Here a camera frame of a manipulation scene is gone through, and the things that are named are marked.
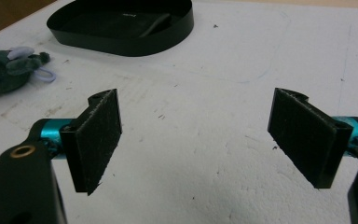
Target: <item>stuffed animal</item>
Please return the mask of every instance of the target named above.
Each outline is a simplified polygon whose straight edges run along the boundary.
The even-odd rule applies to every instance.
[[[0,93],[14,91],[28,82],[34,74],[45,82],[52,82],[56,75],[43,68],[50,61],[47,53],[34,54],[34,50],[28,47],[0,50]]]

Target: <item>black tray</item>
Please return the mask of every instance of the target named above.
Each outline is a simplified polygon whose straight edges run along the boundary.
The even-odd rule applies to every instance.
[[[193,26],[190,0],[76,0],[48,19],[48,28],[64,45],[123,56],[169,49]]]

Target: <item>white table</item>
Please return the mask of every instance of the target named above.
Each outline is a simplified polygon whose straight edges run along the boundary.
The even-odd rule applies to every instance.
[[[358,116],[358,8],[197,1],[187,39],[128,58],[58,43],[46,21],[67,3],[0,32],[0,49],[48,52],[58,74],[0,96],[0,154],[37,120],[76,118],[118,89],[123,134],[101,186],[76,194],[66,161],[53,162],[69,223],[350,223],[358,161],[314,189],[267,127],[276,87]]]

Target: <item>plush toy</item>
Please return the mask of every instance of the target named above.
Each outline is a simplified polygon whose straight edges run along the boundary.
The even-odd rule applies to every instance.
[[[42,67],[50,61],[47,53],[34,54],[28,47],[0,50],[0,93],[14,91],[28,82],[34,74],[45,82],[52,82],[56,75]]]

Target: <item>brown floor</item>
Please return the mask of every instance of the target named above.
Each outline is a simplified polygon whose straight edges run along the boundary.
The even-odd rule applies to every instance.
[[[0,0],[0,30],[55,0]]]

